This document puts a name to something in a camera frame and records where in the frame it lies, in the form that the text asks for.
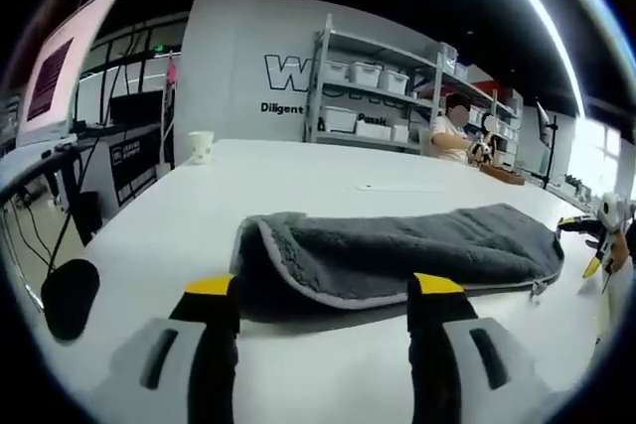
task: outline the black mouse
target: black mouse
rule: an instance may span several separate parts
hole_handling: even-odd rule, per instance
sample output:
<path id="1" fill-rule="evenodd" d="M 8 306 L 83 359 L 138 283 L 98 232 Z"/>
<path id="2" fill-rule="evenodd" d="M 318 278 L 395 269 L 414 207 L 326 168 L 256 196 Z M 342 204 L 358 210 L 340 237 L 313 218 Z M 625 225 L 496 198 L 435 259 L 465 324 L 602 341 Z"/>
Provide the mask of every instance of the black mouse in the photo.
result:
<path id="1" fill-rule="evenodd" d="M 99 273 L 87 260 L 70 260 L 49 274 L 41 295 L 47 325 L 57 340 L 81 336 L 98 289 Z"/>

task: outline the ceiling light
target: ceiling light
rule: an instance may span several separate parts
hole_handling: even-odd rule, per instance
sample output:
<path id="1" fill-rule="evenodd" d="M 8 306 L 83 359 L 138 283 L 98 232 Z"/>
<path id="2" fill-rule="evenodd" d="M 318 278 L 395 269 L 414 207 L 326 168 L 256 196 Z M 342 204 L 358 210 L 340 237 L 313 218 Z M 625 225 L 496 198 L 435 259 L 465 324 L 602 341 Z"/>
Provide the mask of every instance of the ceiling light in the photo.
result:
<path id="1" fill-rule="evenodd" d="M 563 39 L 560 37 L 558 33 L 557 26 L 555 25 L 555 21 L 552 19 L 546 6 L 543 4 L 541 0 L 528 0 L 532 5 L 533 9 L 541 19 L 544 27 L 548 31 L 553 43 L 555 44 L 556 51 L 560 56 L 560 60 L 563 63 L 563 68 L 567 73 L 567 77 L 569 78 L 569 83 L 572 87 L 572 93 L 574 94 L 574 100 L 576 101 L 576 106 L 578 108 L 578 115 L 581 118 L 585 117 L 585 107 L 583 106 L 583 97 L 580 92 L 580 86 L 578 84 L 578 80 L 576 79 L 576 73 L 574 72 L 574 66 L 572 65 L 572 61 L 567 54 L 567 49 L 565 48 L 565 44 L 563 43 Z"/>
<path id="2" fill-rule="evenodd" d="M 578 0 L 587 10 L 605 43 L 620 65 L 632 98 L 636 101 L 636 60 L 630 43 L 612 9 L 605 0 Z"/>

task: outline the wooden board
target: wooden board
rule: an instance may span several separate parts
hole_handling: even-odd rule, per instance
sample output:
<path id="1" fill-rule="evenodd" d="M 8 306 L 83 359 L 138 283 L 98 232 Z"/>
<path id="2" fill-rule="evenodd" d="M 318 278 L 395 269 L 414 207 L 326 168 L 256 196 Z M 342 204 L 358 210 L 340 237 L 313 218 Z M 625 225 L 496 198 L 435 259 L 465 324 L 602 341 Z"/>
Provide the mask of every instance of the wooden board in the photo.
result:
<path id="1" fill-rule="evenodd" d="M 495 166 L 490 166 L 488 164 L 482 164 L 479 166 L 479 170 L 487 174 L 488 176 L 492 176 L 499 181 L 503 181 L 507 184 L 514 184 L 515 186 L 522 186 L 526 183 L 526 180 L 519 176 L 517 173 L 513 173 L 512 171 L 506 171 L 502 168 L 497 168 Z"/>

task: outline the gray towel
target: gray towel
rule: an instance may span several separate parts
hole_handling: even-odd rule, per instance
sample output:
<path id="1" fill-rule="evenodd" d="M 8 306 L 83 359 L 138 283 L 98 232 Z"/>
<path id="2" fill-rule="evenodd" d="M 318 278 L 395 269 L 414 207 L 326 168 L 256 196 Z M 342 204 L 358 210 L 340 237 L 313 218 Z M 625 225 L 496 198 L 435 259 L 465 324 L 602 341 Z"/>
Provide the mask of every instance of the gray towel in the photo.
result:
<path id="1" fill-rule="evenodd" d="M 357 310 L 405 301 L 414 272 L 495 291 L 549 283 L 562 260 L 553 231 L 499 204 L 418 217 L 249 217 L 231 271 L 252 290 L 277 279 L 311 301 Z M 281 299 L 280 283 L 269 300 Z"/>

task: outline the computer monitor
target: computer monitor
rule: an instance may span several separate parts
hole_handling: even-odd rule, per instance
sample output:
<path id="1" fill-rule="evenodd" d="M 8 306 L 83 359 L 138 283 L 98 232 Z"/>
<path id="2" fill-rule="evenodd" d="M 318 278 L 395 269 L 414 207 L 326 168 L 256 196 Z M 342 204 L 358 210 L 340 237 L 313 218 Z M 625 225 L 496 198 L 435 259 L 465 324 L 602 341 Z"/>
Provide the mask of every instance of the computer monitor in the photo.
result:
<path id="1" fill-rule="evenodd" d="M 17 147 L 69 135 L 81 67 L 114 2 L 86 2 L 44 42 L 27 83 Z"/>
<path id="2" fill-rule="evenodd" d="M 543 109 L 541 104 L 537 101 L 537 119 L 539 120 L 539 139 L 542 143 L 546 145 L 547 148 L 550 148 L 550 119 L 548 118 L 548 114 Z"/>

